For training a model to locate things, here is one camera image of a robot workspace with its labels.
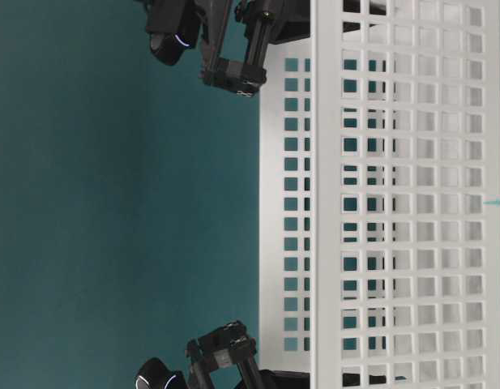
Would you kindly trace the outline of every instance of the teal wall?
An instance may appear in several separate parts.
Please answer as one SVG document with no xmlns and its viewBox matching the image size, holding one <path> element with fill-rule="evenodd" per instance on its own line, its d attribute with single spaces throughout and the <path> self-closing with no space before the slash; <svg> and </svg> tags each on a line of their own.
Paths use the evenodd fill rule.
<svg viewBox="0 0 500 389">
<path fill-rule="evenodd" d="M 229 320 L 257 335 L 258 101 L 198 53 L 158 64 L 143 26 L 130 0 L 0 0 L 0 387 L 132 387 Z"/>
</svg>

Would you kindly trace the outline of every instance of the teal surface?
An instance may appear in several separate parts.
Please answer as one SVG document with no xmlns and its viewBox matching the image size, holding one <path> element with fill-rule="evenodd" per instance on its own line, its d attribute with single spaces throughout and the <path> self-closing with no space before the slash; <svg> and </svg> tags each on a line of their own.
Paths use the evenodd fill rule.
<svg viewBox="0 0 500 389">
<path fill-rule="evenodd" d="M 229 320 L 257 335 L 258 101 L 143 27 L 130 0 L 0 0 L 0 387 L 131 388 Z"/>
</svg>

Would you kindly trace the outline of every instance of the robotic arm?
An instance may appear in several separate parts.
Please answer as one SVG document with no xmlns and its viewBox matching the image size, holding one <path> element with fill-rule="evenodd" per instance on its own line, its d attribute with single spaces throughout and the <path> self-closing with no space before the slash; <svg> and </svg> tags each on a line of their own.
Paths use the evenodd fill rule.
<svg viewBox="0 0 500 389">
<path fill-rule="evenodd" d="M 143 364 L 135 377 L 135 389 L 215 389 L 210 373 L 236 365 L 241 381 L 235 389 L 309 389 L 308 373 L 293 371 L 259 370 L 254 355 L 255 339 L 246 333 L 246 326 L 239 322 L 191 340 L 186 346 L 190 359 L 188 383 L 181 371 L 171 371 L 158 358 Z M 359 374 L 343 374 L 343 386 L 360 385 Z M 387 377 L 369 376 L 370 384 L 387 383 Z"/>
<path fill-rule="evenodd" d="M 310 35 L 310 0 L 241 0 L 235 20 L 246 26 L 244 61 L 220 56 L 233 0 L 135 0 L 147 12 L 151 52 L 173 66 L 200 41 L 203 56 L 199 77 L 206 85 L 251 97 L 266 83 L 263 68 L 269 44 L 297 41 Z M 344 0 L 344 10 L 356 12 L 360 0 Z M 385 0 L 370 2 L 370 12 L 386 14 Z M 344 32 L 359 29 L 344 24 Z"/>
</svg>

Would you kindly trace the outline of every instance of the square hole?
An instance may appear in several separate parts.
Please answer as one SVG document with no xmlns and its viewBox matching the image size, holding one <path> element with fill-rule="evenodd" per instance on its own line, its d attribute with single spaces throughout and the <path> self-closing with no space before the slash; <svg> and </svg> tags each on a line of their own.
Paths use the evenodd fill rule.
<svg viewBox="0 0 500 389">
<path fill-rule="evenodd" d="M 358 165 L 343 165 L 341 168 L 342 185 L 358 185 L 359 184 L 359 166 Z"/>
<path fill-rule="evenodd" d="M 468 350 L 484 347 L 484 332 L 481 329 L 466 331 L 466 346 Z"/>
<path fill-rule="evenodd" d="M 410 261 L 410 250 L 392 251 L 392 269 L 410 270 L 412 268 Z"/>
<path fill-rule="evenodd" d="M 465 168 L 465 186 L 476 187 L 482 186 L 482 169 L 481 168 Z"/>
<path fill-rule="evenodd" d="M 434 0 L 419 1 L 419 17 L 422 20 L 437 20 L 437 4 Z"/>
<path fill-rule="evenodd" d="M 394 101 L 399 103 L 412 102 L 412 85 L 410 83 L 394 81 Z"/>
<path fill-rule="evenodd" d="M 385 139 L 367 138 L 366 156 L 385 156 Z"/>
<path fill-rule="evenodd" d="M 298 111 L 298 99 L 293 97 L 286 97 L 284 99 L 284 111 L 286 112 Z"/>
<path fill-rule="evenodd" d="M 435 268 L 435 251 L 432 249 L 417 250 L 417 270 Z"/>
<path fill-rule="evenodd" d="M 341 238 L 343 243 L 358 242 L 359 230 L 357 223 L 342 223 Z"/>
<path fill-rule="evenodd" d="M 387 83 L 384 81 L 377 81 L 373 79 L 369 79 L 369 88 L 368 88 L 368 100 L 387 100 Z"/>
<path fill-rule="evenodd" d="M 361 385 L 361 368 L 359 366 L 345 366 L 341 369 L 342 387 L 359 387 Z"/>
<path fill-rule="evenodd" d="M 381 385 L 387 383 L 386 365 L 369 365 L 369 385 Z"/>
<path fill-rule="evenodd" d="M 459 249 L 442 249 L 441 261 L 443 269 L 456 269 L 459 267 Z"/>
<path fill-rule="evenodd" d="M 417 112 L 417 130 L 435 131 L 435 112 Z"/>
<path fill-rule="evenodd" d="M 385 213 L 385 196 L 383 194 L 368 194 L 366 196 L 367 213 Z"/>
<path fill-rule="evenodd" d="M 367 250 L 366 252 L 368 271 L 385 270 L 385 252 L 382 250 Z"/>
<path fill-rule="evenodd" d="M 369 69 L 368 71 L 378 71 L 378 72 L 386 72 L 387 71 L 387 54 L 379 53 L 374 51 L 369 51 Z"/>
<path fill-rule="evenodd" d="M 466 303 L 466 322 L 479 322 L 484 319 L 483 307 L 481 302 Z"/>
<path fill-rule="evenodd" d="M 483 132 L 483 117 L 480 114 L 466 114 L 466 132 L 480 134 Z"/>
<path fill-rule="evenodd" d="M 297 211 L 298 210 L 298 199 L 295 197 L 284 198 L 284 210 L 285 211 Z"/>
<path fill-rule="evenodd" d="M 432 194 L 417 195 L 417 213 L 435 213 L 435 198 Z"/>
<path fill-rule="evenodd" d="M 464 249 L 465 267 L 482 267 L 482 249 Z"/>
<path fill-rule="evenodd" d="M 483 158 L 483 147 L 481 141 L 466 140 L 466 160 L 481 160 Z"/>
<path fill-rule="evenodd" d="M 417 166 L 417 185 L 434 186 L 435 169 L 429 166 Z"/>
<path fill-rule="evenodd" d="M 297 338 L 284 338 L 284 351 L 297 351 L 298 339 Z"/>
<path fill-rule="evenodd" d="M 460 51 L 460 31 L 442 30 L 442 48 L 444 51 Z"/>
<path fill-rule="evenodd" d="M 342 358 L 359 358 L 360 352 L 360 338 L 343 338 L 341 348 Z"/>
<path fill-rule="evenodd" d="M 369 336 L 368 338 L 368 356 L 369 357 L 384 357 L 387 355 L 387 337 L 386 336 Z"/>
<path fill-rule="evenodd" d="M 449 215 L 459 213 L 459 196 L 457 194 L 441 194 L 441 213 Z"/>
<path fill-rule="evenodd" d="M 366 296 L 369 299 L 385 298 L 385 280 L 367 280 Z"/>
<path fill-rule="evenodd" d="M 484 374 L 484 358 L 483 356 L 467 357 L 466 358 L 466 376 L 480 377 Z"/>
<path fill-rule="evenodd" d="M 425 49 L 436 49 L 437 30 L 435 28 L 419 28 L 419 45 Z"/>
<path fill-rule="evenodd" d="M 393 194 L 392 195 L 392 213 L 402 214 L 410 213 L 410 194 Z"/>
<path fill-rule="evenodd" d="M 359 310 L 342 310 L 341 326 L 343 330 L 358 328 L 360 322 Z"/>
<path fill-rule="evenodd" d="M 468 7 L 468 21 L 469 25 L 475 27 L 482 27 L 484 25 L 482 17 L 482 9 L 474 8 L 472 6 Z"/>
<path fill-rule="evenodd" d="M 437 58 L 429 55 L 419 55 L 418 57 L 419 75 L 437 75 Z"/>
<path fill-rule="evenodd" d="M 412 353 L 412 336 L 409 334 L 394 335 L 394 354 L 407 355 Z"/>
<path fill-rule="evenodd" d="M 466 104 L 472 107 L 484 105 L 484 90 L 482 88 L 466 87 Z"/>
<path fill-rule="evenodd" d="M 285 257 L 284 258 L 284 270 L 285 271 L 297 271 L 298 270 L 298 258 L 297 257 Z"/>
<path fill-rule="evenodd" d="M 437 352 L 437 334 L 433 332 L 419 334 L 419 353 Z"/>
<path fill-rule="evenodd" d="M 444 276 L 442 278 L 442 295 L 459 296 L 460 278 L 458 276 Z"/>
<path fill-rule="evenodd" d="M 409 158 L 411 154 L 410 139 L 392 139 L 392 156 L 394 158 Z"/>
<path fill-rule="evenodd" d="M 484 37 L 478 34 L 468 34 L 468 50 L 470 53 L 482 53 L 484 51 Z"/>
<path fill-rule="evenodd" d="M 394 363 L 395 383 L 412 383 L 413 372 L 411 362 Z"/>
<path fill-rule="evenodd" d="M 395 278 L 392 283 L 394 298 L 410 298 L 412 296 L 412 280 Z"/>
<path fill-rule="evenodd" d="M 458 139 L 441 139 L 441 158 L 456 160 L 459 158 L 460 144 Z"/>
<path fill-rule="evenodd" d="M 341 211 L 342 213 L 357 213 L 358 210 L 358 197 L 357 194 L 342 194 L 342 204 Z"/>
<path fill-rule="evenodd" d="M 412 325 L 412 309 L 409 306 L 395 306 L 392 312 L 395 327 Z"/>
<path fill-rule="evenodd" d="M 358 138 L 344 136 L 341 139 L 342 156 L 357 156 L 359 153 Z"/>
<path fill-rule="evenodd" d="M 466 221 L 464 227 L 466 241 L 481 241 L 483 239 L 481 221 Z"/>
<path fill-rule="evenodd" d="M 394 110 L 392 112 L 392 130 L 412 130 L 412 114 L 410 111 Z"/>
<path fill-rule="evenodd" d="M 342 24 L 344 42 L 361 42 L 361 24 L 359 22 L 344 21 Z"/>
<path fill-rule="evenodd" d="M 422 383 L 437 380 L 437 362 L 421 361 L 419 362 L 419 380 Z"/>
<path fill-rule="evenodd" d="M 437 87 L 433 83 L 419 83 L 417 95 L 419 103 L 435 104 L 437 102 Z"/>
<path fill-rule="evenodd" d="M 360 13 L 361 12 L 361 7 L 360 7 L 360 2 L 352 2 L 349 0 L 344 0 L 344 12 L 354 12 L 354 13 Z"/>
<path fill-rule="evenodd" d="M 459 168 L 441 167 L 441 186 L 457 187 L 459 185 Z"/>
<path fill-rule="evenodd" d="M 412 74 L 412 56 L 406 53 L 394 53 L 394 73 L 399 75 Z"/>
<path fill-rule="evenodd" d="M 392 241 L 394 242 L 410 242 L 410 223 L 407 221 L 398 221 L 392 223 Z"/>
<path fill-rule="evenodd" d="M 386 45 L 387 31 L 386 24 L 369 24 L 369 43 Z"/>
<path fill-rule="evenodd" d="M 284 311 L 285 312 L 298 311 L 298 299 L 296 297 L 285 297 L 284 298 Z"/>
<path fill-rule="evenodd" d="M 447 23 L 460 23 L 460 7 L 456 3 L 442 4 L 442 19 Z"/>
<path fill-rule="evenodd" d="M 366 224 L 366 241 L 367 242 L 384 242 L 385 241 L 385 224 L 382 222 L 368 222 Z"/>
<path fill-rule="evenodd" d="M 443 57 L 442 58 L 442 75 L 449 79 L 458 79 L 461 75 L 460 59 Z"/>
<path fill-rule="evenodd" d="M 392 185 L 410 186 L 411 169 L 409 166 L 392 166 Z"/>
<path fill-rule="evenodd" d="M 367 310 L 367 327 L 385 327 L 387 325 L 387 315 L 385 308 L 369 308 Z"/>
<path fill-rule="evenodd" d="M 435 224 L 433 221 L 417 222 L 417 241 L 432 242 L 435 240 Z"/>
<path fill-rule="evenodd" d="M 433 277 L 417 277 L 417 296 L 435 296 L 435 279 Z"/>
<path fill-rule="evenodd" d="M 298 319 L 284 318 L 284 331 L 298 331 Z"/>
<path fill-rule="evenodd" d="M 367 165 L 366 185 L 385 185 L 385 167 L 377 165 Z"/>
<path fill-rule="evenodd" d="M 284 291 L 297 291 L 298 290 L 298 278 L 296 277 L 285 277 L 284 278 Z"/>
<path fill-rule="evenodd" d="M 297 92 L 298 79 L 284 79 L 284 90 L 286 92 Z"/>
<path fill-rule="evenodd" d="M 356 108 L 343 108 L 341 111 L 343 128 L 357 129 L 359 127 L 360 111 Z"/>
<path fill-rule="evenodd" d="M 457 132 L 460 128 L 460 123 L 459 123 L 459 115 L 457 113 L 453 112 L 442 112 L 442 125 L 441 125 L 441 131 L 442 132 Z M 458 155 L 458 144 L 456 144 L 456 147 L 454 144 L 448 144 L 445 145 L 445 150 L 448 148 L 450 149 L 449 152 L 454 152 L 456 155 Z"/>
<path fill-rule="evenodd" d="M 442 363 L 442 376 L 444 377 L 444 379 L 461 378 L 462 364 L 460 363 L 460 359 L 445 359 Z"/>
<path fill-rule="evenodd" d="M 383 109 L 367 109 L 367 128 L 369 130 L 384 130 L 386 113 Z"/>
<path fill-rule="evenodd" d="M 417 139 L 417 158 L 435 158 L 434 139 Z"/>
<path fill-rule="evenodd" d="M 442 221 L 441 239 L 445 242 L 457 242 L 459 240 L 459 222 Z"/>
<path fill-rule="evenodd" d="M 434 288 L 434 287 L 435 287 L 434 283 L 433 283 L 433 285 L 429 286 L 429 288 Z M 419 310 L 419 325 L 424 326 L 424 325 L 428 325 L 428 324 L 435 324 L 437 322 L 436 315 L 435 315 L 435 306 L 418 306 L 418 310 Z"/>
<path fill-rule="evenodd" d="M 412 27 L 411 26 L 394 26 L 394 45 L 412 46 Z"/>
<path fill-rule="evenodd" d="M 460 88 L 457 85 L 442 85 L 442 103 L 447 105 L 460 104 Z"/>
<path fill-rule="evenodd" d="M 357 300 L 360 296 L 359 280 L 344 280 L 341 289 L 342 300 Z"/>
<path fill-rule="evenodd" d="M 483 292 L 482 276 L 466 276 L 466 294 L 482 294 Z"/>
<path fill-rule="evenodd" d="M 342 80 L 342 97 L 345 99 L 359 99 L 359 82 L 357 79 Z"/>
<path fill-rule="evenodd" d="M 482 61 L 466 61 L 466 75 L 469 79 L 484 78 L 484 63 Z"/>
<path fill-rule="evenodd" d="M 457 324 L 460 323 L 460 305 L 442 304 L 442 322 L 444 324 Z"/>
<path fill-rule="evenodd" d="M 284 69 L 285 71 L 298 71 L 298 58 L 286 58 Z"/>
<path fill-rule="evenodd" d="M 356 251 L 344 251 L 341 253 L 341 267 L 343 271 L 357 271 L 359 253 Z"/>
</svg>

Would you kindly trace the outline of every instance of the white plastic basket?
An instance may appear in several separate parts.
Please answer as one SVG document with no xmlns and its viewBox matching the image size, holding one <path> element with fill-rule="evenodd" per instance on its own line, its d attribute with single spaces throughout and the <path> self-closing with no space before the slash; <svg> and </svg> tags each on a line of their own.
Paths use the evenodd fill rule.
<svg viewBox="0 0 500 389">
<path fill-rule="evenodd" d="M 314 4 L 261 93 L 261 366 L 500 388 L 500 4 Z"/>
</svg>

